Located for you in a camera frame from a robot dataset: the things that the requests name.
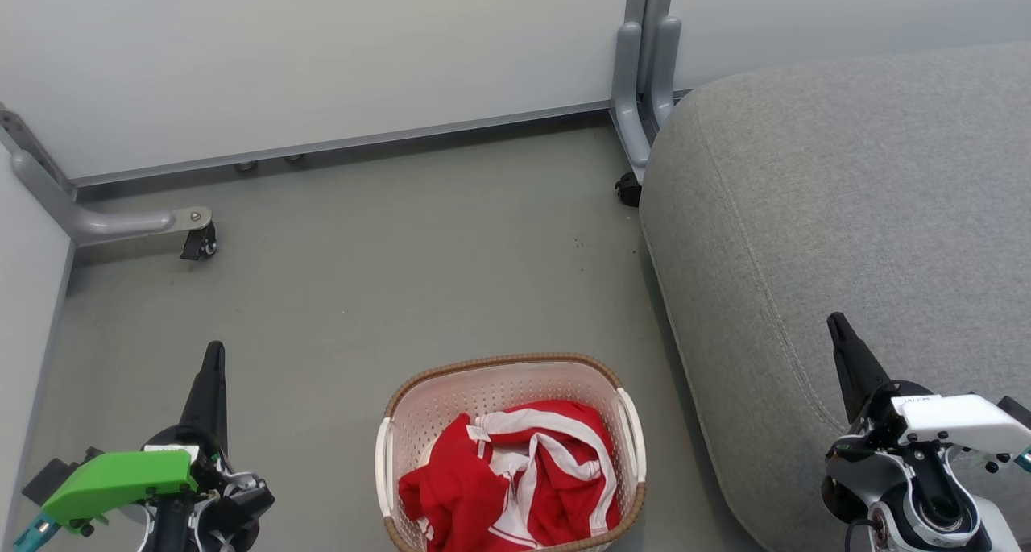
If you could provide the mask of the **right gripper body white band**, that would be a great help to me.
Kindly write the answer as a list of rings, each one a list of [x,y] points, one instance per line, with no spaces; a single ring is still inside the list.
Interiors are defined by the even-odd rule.
[[[836,441],[840,456],[884,452],[902,455],[917,448],[975,450],[1016,458],[1029,450],[1029,421],[973,393],[932,394],[902,380],[877,388],[853,426]]]

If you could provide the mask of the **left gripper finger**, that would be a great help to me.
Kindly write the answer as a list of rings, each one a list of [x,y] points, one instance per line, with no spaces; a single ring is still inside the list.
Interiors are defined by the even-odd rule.
[[[195,376],[180,416],[187,439],[197,441],[207,456],[228,450],[226,349],[224,343],[207,344],[199,372]]]

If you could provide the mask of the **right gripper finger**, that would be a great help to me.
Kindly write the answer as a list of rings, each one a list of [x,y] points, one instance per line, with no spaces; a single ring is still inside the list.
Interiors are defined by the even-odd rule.
[[[865,340],[859,338],[843,313],[830,313],[827,327],[847,422],[853,424],[870,396],[890,382],[890,376],[883,369]]]

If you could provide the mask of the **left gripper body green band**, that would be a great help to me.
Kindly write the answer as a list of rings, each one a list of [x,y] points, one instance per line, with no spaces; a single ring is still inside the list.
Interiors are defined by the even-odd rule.
[[[197,441],[187,439],[182,426],[173,425],[139,450],[110,450],[65,470],[41,474],[56,485],[40,509],[64,529],[82,533],[85,524],[130,504],[199,504],[224,488],[218,465],[226,459],[227,453],[207,456]]]

